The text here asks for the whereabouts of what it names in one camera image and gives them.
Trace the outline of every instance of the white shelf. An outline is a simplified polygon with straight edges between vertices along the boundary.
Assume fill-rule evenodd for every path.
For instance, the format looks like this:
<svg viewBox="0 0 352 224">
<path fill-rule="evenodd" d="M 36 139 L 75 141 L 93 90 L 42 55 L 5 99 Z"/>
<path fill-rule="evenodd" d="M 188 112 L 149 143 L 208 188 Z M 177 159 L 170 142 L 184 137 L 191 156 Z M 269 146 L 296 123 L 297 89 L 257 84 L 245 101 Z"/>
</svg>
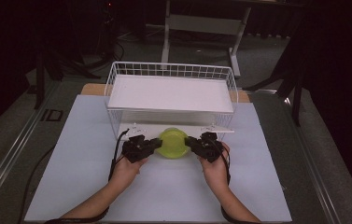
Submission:
<svg viewBox="0 0 352 224">
<path fill-rule="evenodd" d="M 225 80 L 117 75 L 110 110 L 232 114 Z"/>
</svg>

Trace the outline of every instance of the forearm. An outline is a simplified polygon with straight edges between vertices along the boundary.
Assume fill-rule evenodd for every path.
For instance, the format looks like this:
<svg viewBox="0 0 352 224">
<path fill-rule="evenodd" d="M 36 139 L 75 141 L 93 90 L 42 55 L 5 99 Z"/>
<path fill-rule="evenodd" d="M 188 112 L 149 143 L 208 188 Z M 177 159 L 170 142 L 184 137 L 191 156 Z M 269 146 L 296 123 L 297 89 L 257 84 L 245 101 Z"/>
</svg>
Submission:
<svg viewBox="0 0 352 224">
<path fill-rule="evenodd" d="M 233 194 L 228 186 L 213 190 L 225 212 L 240 221 L 260 222 Z"/>
<path fill-rule="evenodd" d="M 116 183 L 112 183 L 110 181 L 102 189 L 93 194 L 89 199 L 73 208 L 62 217 L 96 217 L 103 213 L 103 211 L 105 211 L 107 207 L 111 205 L 121 193 L 122 189 L 118 188 Z"/>
</svg>

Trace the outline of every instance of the aluminum rail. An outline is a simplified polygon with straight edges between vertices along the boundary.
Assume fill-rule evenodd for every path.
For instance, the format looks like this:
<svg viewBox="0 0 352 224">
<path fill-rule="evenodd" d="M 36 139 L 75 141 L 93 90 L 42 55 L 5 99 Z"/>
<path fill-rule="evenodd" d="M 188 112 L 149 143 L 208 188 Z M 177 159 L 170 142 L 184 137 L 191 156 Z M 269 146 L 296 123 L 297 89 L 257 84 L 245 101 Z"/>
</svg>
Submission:
<svg viewBox="0 0 352 224">
<path fill-rule="evenodd" d="M 12 147 L 7 152 L 7 155 L 0 162 L 0 188 L 9 174 L 10 169 L 12 169 L 21 152 L 24 149 L 25 144 L 29 140 L 31 134 L 33 133 L 36 124 L 39 122 L 40 118 L 44 114 L 44 108 L 48 104 L 50 96 L 57 90 L 60 86 L 60 82 L 51 82 L 48 86 L 48 91 L 43 104 L 33 112 L 30 118 L 27 120 L 20 134 L 16 138 Z"/>
</svg>

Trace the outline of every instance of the hand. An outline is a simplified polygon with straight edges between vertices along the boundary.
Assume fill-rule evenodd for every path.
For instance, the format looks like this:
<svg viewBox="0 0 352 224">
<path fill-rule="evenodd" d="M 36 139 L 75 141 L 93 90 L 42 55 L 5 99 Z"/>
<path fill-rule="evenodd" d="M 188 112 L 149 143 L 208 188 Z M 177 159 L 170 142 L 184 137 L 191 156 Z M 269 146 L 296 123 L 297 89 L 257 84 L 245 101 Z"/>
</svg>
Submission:
<svg viewBox="0 0 352 224">
<path fill-rule="evenodd" d="M 228 158 L 230 148 L 223 142 L 222 145 L 225 147 L 222 152 L 222 155 L 224 156 L 224 158 Z M 227 170 L 223 159 L 219 157 L 211 163 L 202 157 L 198 157 L 198 159 L 199 162 L 202 164 L 204 178 L 207 182 L 208 187 L 210 187 L 213 192 L 216 192 L 217 190 L 227 189 Z"/>
<path fill-rule="evenodd" d="M 114 173 L 108 184 L 113 184 L 119 193 L 126 190 L 134 181 L 135 177 L 140 173 L 141 166 L 148 161 L 147 158 L 131 163 L 126 157 L 121 155 L 117 159 Z"/>
</svg>

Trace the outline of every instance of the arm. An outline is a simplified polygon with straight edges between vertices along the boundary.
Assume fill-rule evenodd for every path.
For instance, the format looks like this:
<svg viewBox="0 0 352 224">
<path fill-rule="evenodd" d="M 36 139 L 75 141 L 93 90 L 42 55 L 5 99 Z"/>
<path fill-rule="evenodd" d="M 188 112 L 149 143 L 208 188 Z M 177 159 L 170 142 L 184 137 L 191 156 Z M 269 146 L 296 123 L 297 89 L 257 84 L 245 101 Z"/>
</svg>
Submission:
<svg viewBox="0 0 352 224">
<path fill-rule="evenodd" d="M 227 158 L 230 149 L 225 143 L 222 143 L 222 145 L 227 149 L 223 151 L 224 157 Z M 204 178 L 208 187 L 211 188 L 214 195 L 216 195 L 225 212 L 236 220 L 260 222 L 260 220 L 237 199 L 229 188 L 226 167 L 222 158 L 218 158 L 212 163 L 203 158 L 199 158 L 199 161 L 202 164 Z"/>
<path fill-rule="evenodd" d="M 143 159 L 131 163 L 126 158 L 120 159 L 109 182 L 85 202 L 64 214 L 62 218 L 96 217 L 100 215 L 132 184 L 135 176 L 139 174 L 140 167 L 147 160 Z"/>
</svg>

